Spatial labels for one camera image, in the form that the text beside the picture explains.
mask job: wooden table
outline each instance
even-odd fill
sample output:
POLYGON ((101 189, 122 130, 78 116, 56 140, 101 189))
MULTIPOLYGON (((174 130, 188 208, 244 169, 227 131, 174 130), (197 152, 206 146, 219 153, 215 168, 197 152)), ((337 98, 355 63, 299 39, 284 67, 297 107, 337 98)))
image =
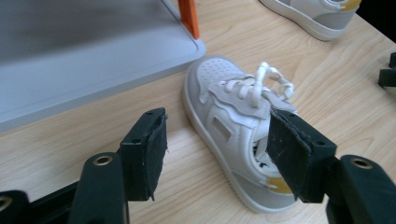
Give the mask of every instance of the wooden table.
MULTIPOLYGON (((396 92, 376 84, 395 43, 358 15, 340 38, 322 42, 258 0, 196 6, 208 55, 226 56, 253 74, 261 61, 278 68, 295 85, 291 101, 300 116, 338 145, 338 158, 366 157, 396 181, 396 92)), ((326 223, 327 199, 264 215, 239 201, 187 120, 184 75, 0 133, 0 191, 21 189, 34 201, 79 180, 85 160, 116 151, 144 112, 164 106, 169 149, 156 201, 130 203, 131 223, 326 223)))

